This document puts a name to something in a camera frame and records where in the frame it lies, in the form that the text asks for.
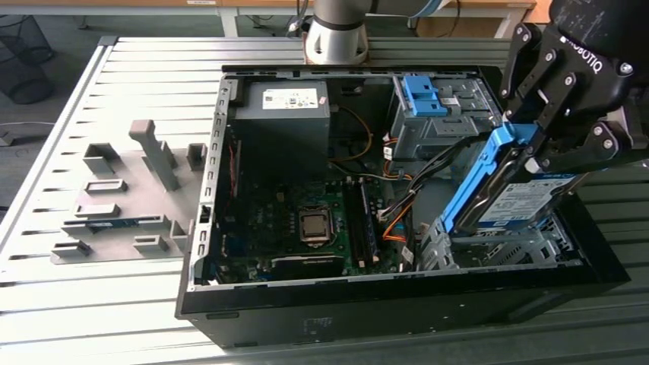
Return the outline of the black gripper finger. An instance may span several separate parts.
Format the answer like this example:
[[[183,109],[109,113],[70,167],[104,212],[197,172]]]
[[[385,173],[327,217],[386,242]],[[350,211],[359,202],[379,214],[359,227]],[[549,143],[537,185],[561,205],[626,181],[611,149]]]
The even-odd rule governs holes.
[[[634,162],[637,138],[615,122],[595,122],[582,138],[546,140],[530,154],[529,172],[583,174]]]
[[[543,33],[534,24],[517,24],[499,86],[510,122],[551,128],[575,87],[575,74],[566,70],[566,63],[558,35]]]

